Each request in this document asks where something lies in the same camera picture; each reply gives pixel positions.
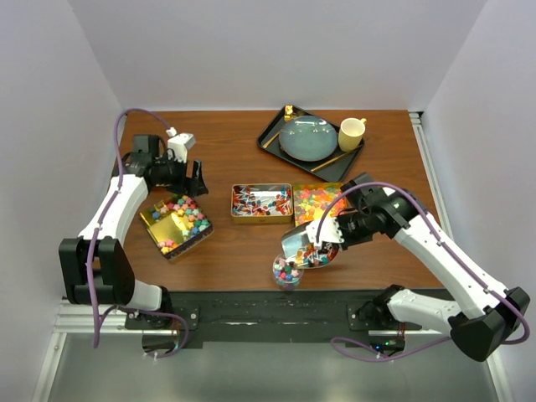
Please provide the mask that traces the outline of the tin of star candies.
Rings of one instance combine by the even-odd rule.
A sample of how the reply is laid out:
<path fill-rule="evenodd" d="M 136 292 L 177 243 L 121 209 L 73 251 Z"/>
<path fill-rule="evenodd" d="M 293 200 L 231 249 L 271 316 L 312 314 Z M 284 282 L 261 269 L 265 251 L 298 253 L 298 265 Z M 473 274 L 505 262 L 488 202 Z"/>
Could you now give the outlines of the tin of star candies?
<path fill-rule="evenodd" d="M 161 256 L 174 260 L 214 232 L 214 226 L 194 198 L 173 195 L 139 213 Z"/>

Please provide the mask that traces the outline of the clear glass jar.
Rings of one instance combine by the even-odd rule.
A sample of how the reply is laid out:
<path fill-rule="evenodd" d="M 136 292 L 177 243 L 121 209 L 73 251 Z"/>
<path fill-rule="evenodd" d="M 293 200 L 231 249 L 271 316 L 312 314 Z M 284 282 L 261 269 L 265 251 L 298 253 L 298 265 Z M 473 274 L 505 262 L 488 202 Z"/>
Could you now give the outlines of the clear glass jar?
<path fill-rule="evenodd" d="M 294 291 L 304 275 L 304 270 L 283 255 L 278 255 L 272 264 L 272 278 L 282 291 Z"/>

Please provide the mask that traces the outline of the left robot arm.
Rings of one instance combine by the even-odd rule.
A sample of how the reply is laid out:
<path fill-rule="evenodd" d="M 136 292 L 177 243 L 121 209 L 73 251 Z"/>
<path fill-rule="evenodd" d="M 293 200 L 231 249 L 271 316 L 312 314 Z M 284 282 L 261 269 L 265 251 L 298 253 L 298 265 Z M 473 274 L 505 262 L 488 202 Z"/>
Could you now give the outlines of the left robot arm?
<path fill-rule="evenodd" d="M 173 260 L 214 231 L 196 202 L 208 193 L 202 164 L 188 165 L 193 135 L 168 129 L 169 138 L 137 135 L 121 158 L 92 220 L 59 245 L 66 297 L 75 305 L 116 305 L 139 312 L 155 328 L 173 323 L 163 286 L 139 281 L 124 251 L 127 231 L 140 218 L 160 255 Z"/>

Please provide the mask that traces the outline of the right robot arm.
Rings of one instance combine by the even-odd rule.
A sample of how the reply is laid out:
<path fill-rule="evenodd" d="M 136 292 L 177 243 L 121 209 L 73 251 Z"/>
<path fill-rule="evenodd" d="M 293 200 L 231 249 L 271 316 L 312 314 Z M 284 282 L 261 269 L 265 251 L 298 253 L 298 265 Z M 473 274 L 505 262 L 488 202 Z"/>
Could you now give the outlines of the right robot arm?
<path fill-rule="evenodd" d="M 388 236 L 414 255 L 448 290 L 451 300 L 392 285 L 358 309 L 384 329 L 409 322 L 437 331 L 467 357 L 485 361 L 498 347 L 526 342 L 530 297 L 487 274 L 437 224 L 411 193 L 362 173 L 341 187 L 354 212 L 338 217 L 343 248 Z"/>

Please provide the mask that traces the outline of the tin of gummy candies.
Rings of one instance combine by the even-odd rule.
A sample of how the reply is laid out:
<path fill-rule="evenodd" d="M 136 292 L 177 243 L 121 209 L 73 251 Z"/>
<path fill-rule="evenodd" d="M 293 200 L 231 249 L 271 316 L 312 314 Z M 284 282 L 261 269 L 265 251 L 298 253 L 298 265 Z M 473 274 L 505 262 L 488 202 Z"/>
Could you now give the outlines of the tin of gummy candies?
<path fill-rule="evenodd" d="M 295 226 L 318 220 L 342 193 L 342 183 L 309 183 L 292 186 Z"/>

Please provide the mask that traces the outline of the tin of lollipops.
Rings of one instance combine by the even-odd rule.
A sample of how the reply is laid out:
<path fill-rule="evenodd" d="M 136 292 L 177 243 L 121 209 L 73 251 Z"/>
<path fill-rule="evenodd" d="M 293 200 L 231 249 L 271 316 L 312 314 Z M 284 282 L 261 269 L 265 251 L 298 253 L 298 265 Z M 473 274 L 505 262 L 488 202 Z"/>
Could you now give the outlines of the tin of lollipops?
<path fill-rule="evenodd" d="M 231 219 L 236 224 L 289 224 L 293 220 L 289 183 L 235 184 L 231 189 Z"/>

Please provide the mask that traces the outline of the metal scoop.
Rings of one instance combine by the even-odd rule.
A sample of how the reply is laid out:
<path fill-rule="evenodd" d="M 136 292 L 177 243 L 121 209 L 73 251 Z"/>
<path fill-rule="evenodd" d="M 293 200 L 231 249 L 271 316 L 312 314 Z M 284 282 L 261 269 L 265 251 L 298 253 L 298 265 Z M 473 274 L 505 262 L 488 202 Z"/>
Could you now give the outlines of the metal scoop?
<path fill-rule="evenodd" d="M 316 228 L 312 222 L 301 224 L 281 238 L 282 259 L 299 269 L 316 269 L 329 265 L 338 255 L 339 244 L 322 242 L 318 247 L 313 242 Z"/>

